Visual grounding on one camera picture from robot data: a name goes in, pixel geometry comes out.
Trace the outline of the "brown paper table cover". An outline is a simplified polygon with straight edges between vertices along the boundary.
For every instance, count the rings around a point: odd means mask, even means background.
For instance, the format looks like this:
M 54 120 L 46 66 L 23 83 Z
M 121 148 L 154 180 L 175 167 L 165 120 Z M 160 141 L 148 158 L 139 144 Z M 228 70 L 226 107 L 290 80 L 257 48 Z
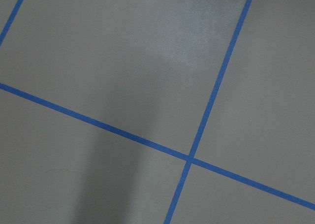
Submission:
M 24 0 L 0 81 L 188 155 L 246 0 Z M 252 0 L 196 158 L 315 200 L 315 0 Z M 3 224 L 161 224 L 185 161 L 0 93 Z

